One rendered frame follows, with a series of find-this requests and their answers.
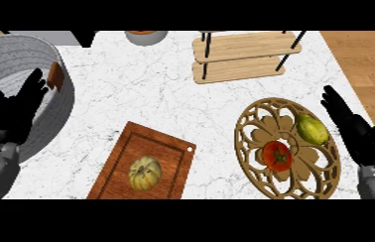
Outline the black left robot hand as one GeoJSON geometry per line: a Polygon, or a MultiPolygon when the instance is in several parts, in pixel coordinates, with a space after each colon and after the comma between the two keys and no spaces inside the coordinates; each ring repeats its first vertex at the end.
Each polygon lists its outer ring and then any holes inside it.
{"type": "Polygon", "coordinates": [[[49,88],[39,68],[31,72],[16,95],[0,90],[0,144],[27,142],[33,120],[49,88]]]}

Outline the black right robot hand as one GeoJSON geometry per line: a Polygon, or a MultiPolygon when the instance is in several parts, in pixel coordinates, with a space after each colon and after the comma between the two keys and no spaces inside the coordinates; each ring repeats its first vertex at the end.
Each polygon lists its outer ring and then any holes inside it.
{"type": "Polygon", "coordinates": [[[354,114],[331,85],[323,86],[321,104],[338,128],[353,161],[362,166],[375,166],[375,126],[354,114]]]}

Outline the round tan openwork placemat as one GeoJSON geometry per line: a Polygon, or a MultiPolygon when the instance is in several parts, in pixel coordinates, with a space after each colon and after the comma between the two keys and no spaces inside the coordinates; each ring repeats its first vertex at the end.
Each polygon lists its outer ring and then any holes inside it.
{"type": "Polygon", "coordinates": [[[257,100],[235,127],[235,151],[245,175],[272,199],[326,199],[340,180],[340,157],[332,136],[322,144],[304,141],[297,117],[315,114],[282,98],[257,100]]]}

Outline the red tomato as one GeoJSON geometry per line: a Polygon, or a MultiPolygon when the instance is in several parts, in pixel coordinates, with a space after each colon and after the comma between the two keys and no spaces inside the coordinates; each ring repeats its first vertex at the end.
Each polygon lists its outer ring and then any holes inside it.
{"type": "Polygon", "coordinates": [[[290,169],[292,155],[287,145],[279,141],[270,141],[263,147],[263,160],[269,169],[275,172],[284,172],[290,169]]]}

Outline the wooden tiered shelf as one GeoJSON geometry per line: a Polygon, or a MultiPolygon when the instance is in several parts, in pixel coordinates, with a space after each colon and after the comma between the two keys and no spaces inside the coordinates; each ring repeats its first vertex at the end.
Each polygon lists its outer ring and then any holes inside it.
{"type": "Polygon", "coordinates": [[[194,79],[198,84],[284,74],[288,57],[301,52],[306,34],[270,31],[229,36],[213,36],[202,31],[194,40],[194,79]]]}

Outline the large grey speckled pot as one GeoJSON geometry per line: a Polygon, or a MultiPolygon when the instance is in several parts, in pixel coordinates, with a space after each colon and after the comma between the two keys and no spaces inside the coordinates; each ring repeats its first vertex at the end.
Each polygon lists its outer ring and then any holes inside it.
{"type": "Polygon", "coordinates": [[[39,37],[0,36],[0,146],[21,147],[24,163],[68,122],[75,88],[56,47],[39,37]]]}

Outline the yellow-green lemon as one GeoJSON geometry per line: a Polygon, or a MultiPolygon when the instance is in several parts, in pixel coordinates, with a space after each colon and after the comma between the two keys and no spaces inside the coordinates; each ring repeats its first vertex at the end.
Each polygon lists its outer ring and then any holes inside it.
{"type": "Polygon", "coordinates": [[[323,145],[328,141],[328,131],[318,119],[300,113],[295,116],[295,129],[300,138],[313,145],[323,145]]]}

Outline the dark grey appliance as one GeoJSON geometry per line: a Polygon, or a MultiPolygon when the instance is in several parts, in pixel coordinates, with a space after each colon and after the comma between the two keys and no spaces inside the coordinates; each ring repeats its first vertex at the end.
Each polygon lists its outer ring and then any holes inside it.
{"type": "Polygon", "coordinates": [[[39,37],[55,46],[81,46],[89,48],[95,41],[96,31],[5,31],[5,34],[39,37]]]}

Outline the brown wooden cutting board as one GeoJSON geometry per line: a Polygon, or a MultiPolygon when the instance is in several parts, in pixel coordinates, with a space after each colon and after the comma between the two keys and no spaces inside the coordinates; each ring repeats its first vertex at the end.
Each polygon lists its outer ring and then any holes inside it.
{"type": "Polygon", "coordinates": [[[197,146],[129,122],[89,198],[180,198],[197,146]]]}

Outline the grey bowl with orange rim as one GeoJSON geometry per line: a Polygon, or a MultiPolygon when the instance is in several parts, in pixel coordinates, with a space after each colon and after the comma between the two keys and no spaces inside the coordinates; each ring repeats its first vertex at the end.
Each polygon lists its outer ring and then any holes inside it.
{"type": "Polygon", "coordinates": [[[158,44],[167,36],[167,31],[126,31],[124,33],[129,41],[145,47],[158,44]]]}

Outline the pale green striped squash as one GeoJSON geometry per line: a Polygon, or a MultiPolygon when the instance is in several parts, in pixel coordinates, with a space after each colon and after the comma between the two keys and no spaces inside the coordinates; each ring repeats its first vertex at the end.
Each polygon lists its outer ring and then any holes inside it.
{"type": "Polygon", "coordinates": [[[129,168],[130,187],[137,191],[151,190],[161,179],[161,166],[151,156],[139,158],[129,168]]]}

